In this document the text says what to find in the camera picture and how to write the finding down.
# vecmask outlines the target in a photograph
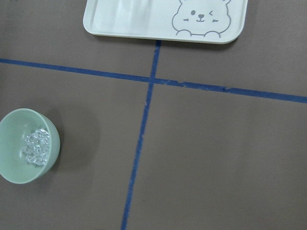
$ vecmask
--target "cartoon bear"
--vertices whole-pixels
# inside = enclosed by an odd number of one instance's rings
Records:
[[[172,25],[177,34],[189,33],[206,36],[208,33],[225,32],[231,18],[228,12],[228,3],[231,0],[179,0],[181,5],[173,16]]]

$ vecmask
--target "bowl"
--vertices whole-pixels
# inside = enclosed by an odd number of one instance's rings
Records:
[[[28,163],[22,149],[25,137],[43,128],[49,135],[45,165]],[[55,163],[60,148],[59,133],[44,115],[31,109],[17,109],[0,122],[0,174],[15,184],[25,184],[45,174]]]

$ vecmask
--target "rectangular tray with rounded corners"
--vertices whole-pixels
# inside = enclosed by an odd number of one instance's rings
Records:
[[[88,0],[94,35],[225,44],[243,30],[248,0]]]

